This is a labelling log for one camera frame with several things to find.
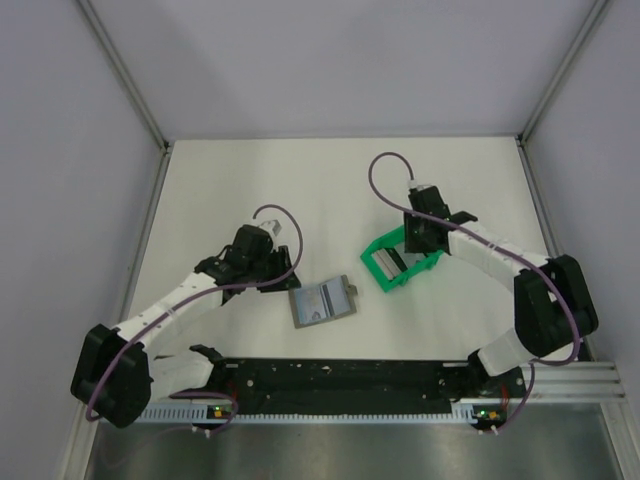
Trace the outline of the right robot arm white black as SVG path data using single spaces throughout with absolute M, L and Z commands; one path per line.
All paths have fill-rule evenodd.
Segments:
M 514 325 L 468 356 L 467 384 L 487 396 L 503 374 L 580 340 L 599 320 L 579 262 L 524 251 L 492 234 L 468 212 L 453 213 L 435 186 L 411 186 L 404 214 L 408 253 L 443 252 L 472 265 L 504 286 L 514 300 Z

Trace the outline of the grey card holder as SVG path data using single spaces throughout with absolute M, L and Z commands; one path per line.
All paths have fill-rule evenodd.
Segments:
M 308 328 L 355 314 L 357 295 L 357 287 L 346 275 L 291 290 L 289 303 L 294 327 Z

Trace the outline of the green plastic bin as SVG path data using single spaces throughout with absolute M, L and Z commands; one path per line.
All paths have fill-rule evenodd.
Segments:
M 374 253 L 388 249 L 403 272 L 389 281 L 377 265 Z M 388 293 L 396 287 L 406 285 L 413 277 L 423 271 L 432 270 L 443 255 L 441 251 L 427 254 L 412 254 L 404 251 L 404 228 L 398 227 L 375 239 L 360 255 L 360 260 L 372 275 L 383 292 Z

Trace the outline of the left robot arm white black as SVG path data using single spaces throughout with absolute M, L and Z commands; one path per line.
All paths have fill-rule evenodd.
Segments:
M 216 396 L 227 374 L 216 366 L 214 350 L 193 345 L 163 355 L 172 341 L 203 316 L 247 289 L 287 291 L 300 285 L 300 259 L 274 242 L 272 223 L 241 226 L 218 256 L 201 260 L 169 294 L 143 312 L 109 328 L 99 324 L 86 335 L 71 393 L 86 406 L 90 422 L 105 419 L 118 428 L 132 424 L 147 405 L 186 390 Z

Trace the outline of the white credit card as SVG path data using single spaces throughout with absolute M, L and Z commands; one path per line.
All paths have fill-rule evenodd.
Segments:
M 320 285 L 326 318 L 337 318 L 351 311 L 350 298 L 341 277 L 328 280 Z
M 301 326 L 311 326 L 327 320 L 320 287 L 302 288 L 294 291 L 296 316 Z

